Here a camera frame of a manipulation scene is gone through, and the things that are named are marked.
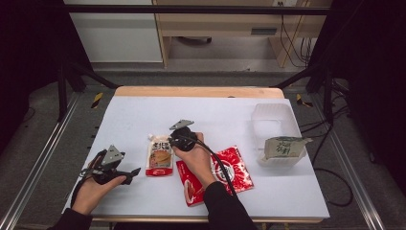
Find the cabinet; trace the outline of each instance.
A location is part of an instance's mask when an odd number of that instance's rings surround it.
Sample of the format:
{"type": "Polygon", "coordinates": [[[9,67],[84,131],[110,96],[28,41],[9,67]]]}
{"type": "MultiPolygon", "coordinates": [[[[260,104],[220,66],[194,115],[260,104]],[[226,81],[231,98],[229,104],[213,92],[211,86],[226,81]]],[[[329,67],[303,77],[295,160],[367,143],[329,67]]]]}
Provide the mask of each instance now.
{"type": "MultiPolygon", "coordinates": [[[[64,0],[65,4],[151,5],[148,0],[64,0]]],[[[91,62],[162,62],[153,13],[70,13],[91,62]]]]}
{"type": "MultiPolygon", "coordinates": [[[[276,0],[207,0],[205,6],[257,6],[271,7],[276,0]]],[[[197,0],[153,0],[155,5],[202,5],[197,0]]],[[[296,7],[329,7],[331,0],[298,0],[296,7]]],[[[188,14],[157,13],[158,34],[162,44],[164,64],[168,64],[170,41],[173,36],[268,36],[280,67],[284,67],[292,49],[287,35],[295,41],[297,37],[317,37],[325,21],[323,15],[286,15],[281,30],[281,15],[238,14],[188,14]]]]}

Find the red snack bag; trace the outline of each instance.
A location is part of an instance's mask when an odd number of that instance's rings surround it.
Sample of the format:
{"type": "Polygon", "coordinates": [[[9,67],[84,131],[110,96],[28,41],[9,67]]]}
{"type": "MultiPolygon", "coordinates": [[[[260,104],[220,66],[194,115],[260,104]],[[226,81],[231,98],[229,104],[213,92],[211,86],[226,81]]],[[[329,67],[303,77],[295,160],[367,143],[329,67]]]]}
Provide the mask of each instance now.
{"type": "MultiPolygon", "coordinates": [[[[254,187],[254,183],[251,180],[250,174],[248,173],[236,146],[219,151],[217,156],[220,158],[221,162],[223,162],[236,193],[249,190],[254,187]]],[[[188,169],[185,162],[177,161],[176,165],[181,181],[184,185],[186,204],[188,206],[193,206],[202,203],[204,190],[196,176],[188,169]]],[[[224,173],[220,169],[218,162],[214,157],[212,157],[212,172],[214,177],[218,181],[222,182],[226,190],[231,193],[224,173]]]]}

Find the transparent plastic container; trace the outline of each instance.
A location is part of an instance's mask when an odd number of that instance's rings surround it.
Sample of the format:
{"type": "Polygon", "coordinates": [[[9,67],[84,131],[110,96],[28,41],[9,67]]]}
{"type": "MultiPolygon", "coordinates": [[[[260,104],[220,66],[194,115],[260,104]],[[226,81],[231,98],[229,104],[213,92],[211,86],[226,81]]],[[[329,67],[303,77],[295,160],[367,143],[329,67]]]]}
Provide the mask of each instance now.
{"type": "Polygon", "coordinates": [[[306,150],[299,157],[278,157],[264,160],[265,141],[272,137],[301,137],[292,108],[286,103],[259,103],[251,115],[258,152],[257,161],[263,167],[290,168],[298,163],[306,150]]]}

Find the sleeve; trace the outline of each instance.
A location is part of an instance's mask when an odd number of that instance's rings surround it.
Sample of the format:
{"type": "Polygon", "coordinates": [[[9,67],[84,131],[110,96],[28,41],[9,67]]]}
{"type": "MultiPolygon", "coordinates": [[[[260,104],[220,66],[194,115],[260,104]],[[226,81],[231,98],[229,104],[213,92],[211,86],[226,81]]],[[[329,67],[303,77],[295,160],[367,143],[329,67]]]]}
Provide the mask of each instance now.
{"type": "Polygon", "coordinates": [[[92,219],[92,216],[85,216],[67,208],[56,225],[48,228],[48,230],[88,230],[92,223],[92,219]]]}
{"type": "Polygon", "coordinates": [[[209,211],[210,229],[258,229],[242,203],[237,197],[229,195],[221,182],[207,187],[204,202],[209,211]]]}

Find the table surface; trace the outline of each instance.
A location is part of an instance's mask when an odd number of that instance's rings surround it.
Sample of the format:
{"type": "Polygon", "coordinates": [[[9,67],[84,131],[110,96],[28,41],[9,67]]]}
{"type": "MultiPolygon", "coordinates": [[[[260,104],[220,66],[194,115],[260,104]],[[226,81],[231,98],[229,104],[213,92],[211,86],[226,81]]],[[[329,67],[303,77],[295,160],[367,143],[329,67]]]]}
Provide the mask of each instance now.
{"type": "MultiPolygon", "coordinates": [[[[115,145],[126,153],[118,167],[131,171],[141,167],[131,185],[109,193],[93,211],[102,221],[207,221],[204,204],[188,207],[176,164],[173,174],[145,176],[147,136],[169,135],[180,119],[194,121],[193,131],[202,131],[212,150],[237,145],[254,188],[238,193],[255,222],[319,222],[329,217],[308,156],[290,169],[261,167],[251,114],[256,104],[281,104],[291,110],[280,89],[255,87],[165,87],[124,86],[117,89],[107,107],[88,158],[115,145]]],[[[283,121],[280,135],[300,135],[296,120],[283,121]]]]}

